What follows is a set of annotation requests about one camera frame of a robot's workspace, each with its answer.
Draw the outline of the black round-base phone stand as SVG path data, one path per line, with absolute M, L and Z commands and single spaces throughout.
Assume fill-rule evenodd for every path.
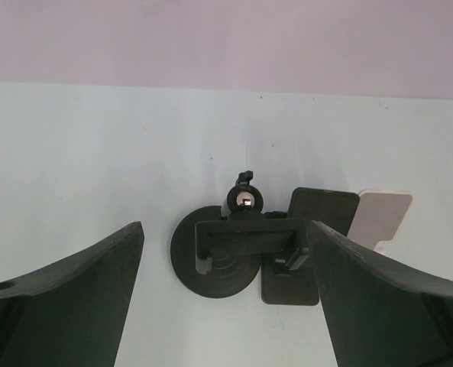
M 181 220 L 170 260 L 181 283 L 203 297 L 242 292 L 257 274 L 287 276 L 309 257 L 306 223 L 284 212 L 262 211 L 264 198 L 244 171 L 221 206 L 204 206 Z

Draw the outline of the white folding phone stand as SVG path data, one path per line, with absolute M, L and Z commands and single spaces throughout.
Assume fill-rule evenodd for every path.
M 347 237 L 357 244 L 386 255 L 381 242 L 390 242 L 397 234 L 413 202 L 404 190 L 364 189 Z

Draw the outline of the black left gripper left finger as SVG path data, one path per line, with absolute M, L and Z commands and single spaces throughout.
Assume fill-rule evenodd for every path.
M 113 366 L 143 247 L 143 227 L 132 222 L 0 282 L 0 366 Z

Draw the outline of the black folding phone stand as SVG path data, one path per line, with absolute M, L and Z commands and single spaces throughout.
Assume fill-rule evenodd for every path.
M 356 193 L 298 187 L 293 191 L 286 217 L 323 222 L 347 235 L 359 201 Z M 319 290 L 312 259 L 305 260 L 296 270 L 289 270 L 279 255 L 263 255 L 261 297 L 266 304 L 315 306 Z

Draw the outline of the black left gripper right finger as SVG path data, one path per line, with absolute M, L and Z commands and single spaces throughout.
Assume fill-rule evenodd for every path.
M 308 224 L 314 274 L 339 366 L 453 366 L 453 281 Z

